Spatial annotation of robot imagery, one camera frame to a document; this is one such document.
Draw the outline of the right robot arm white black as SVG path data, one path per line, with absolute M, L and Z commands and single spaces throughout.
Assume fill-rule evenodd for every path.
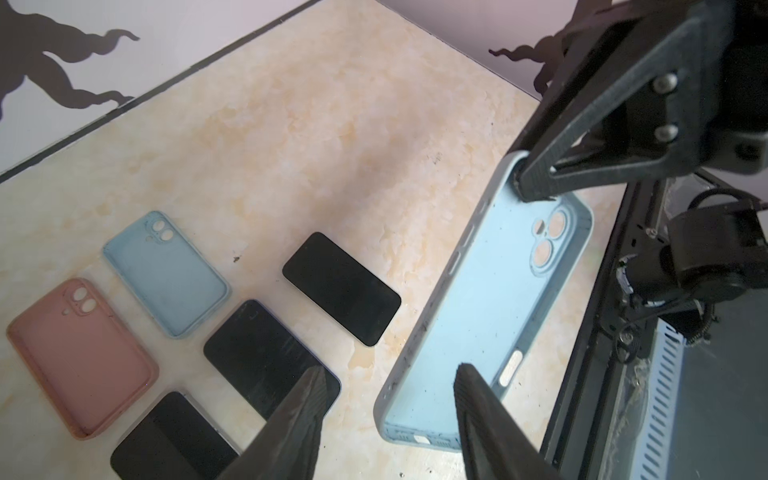
M 767 5 L 763 1 L 581 1 L 537 45 L 542 100 L 513 144 L 526 202 L 584 188 L 767 167 Z M 724 204 L 713 204 L 722 194 Z M 661 317 L 688 341 L 716 304 L 767 285 L 765 201 L 710 189 L 673 217 L 666 241 L 617 270 L 626 330 Z

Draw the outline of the black smartphone from pink case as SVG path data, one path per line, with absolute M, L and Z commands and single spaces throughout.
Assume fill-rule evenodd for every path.
M 239 453 L 178 391 L 163 396 L 110 457 L 122 479 L 216 479 Z

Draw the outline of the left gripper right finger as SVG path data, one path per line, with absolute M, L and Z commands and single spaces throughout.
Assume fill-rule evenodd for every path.
M 476 368 L 459 365 L 454 397 L 468 479 L 558 479 Z

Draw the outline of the light blue phone case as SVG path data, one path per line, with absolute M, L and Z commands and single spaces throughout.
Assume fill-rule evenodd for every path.
M 165 335 L 182 339 L 231 294 L 224 277 L 161 211 L 109 240 L 103 255 Z
M 526 203 L 513 188 L 525 151 L 500 161 L 374 404 L 391 443 L 461 448 L 453 384 L 473 365 L 497 399 L 569 279 L 593 230 L 575 194 Z

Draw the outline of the pink silicone phone case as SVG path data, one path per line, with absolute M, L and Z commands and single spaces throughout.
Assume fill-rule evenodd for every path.
M 159 377 L 155 360 L 83 278 L 38 299 L 6 336 L 77 440 L 101 434 Z

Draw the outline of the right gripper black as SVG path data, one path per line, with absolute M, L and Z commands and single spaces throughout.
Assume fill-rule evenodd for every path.
M 521 200 L 767 169 L 765 1 L 625 1 L 569 27 L 563 44 L 513 143 Z

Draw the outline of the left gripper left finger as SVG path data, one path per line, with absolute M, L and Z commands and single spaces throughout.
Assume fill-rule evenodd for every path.
M 328 392 L 325 369 L 307 369 L 221 479 L 311 479 L 320 451 Z

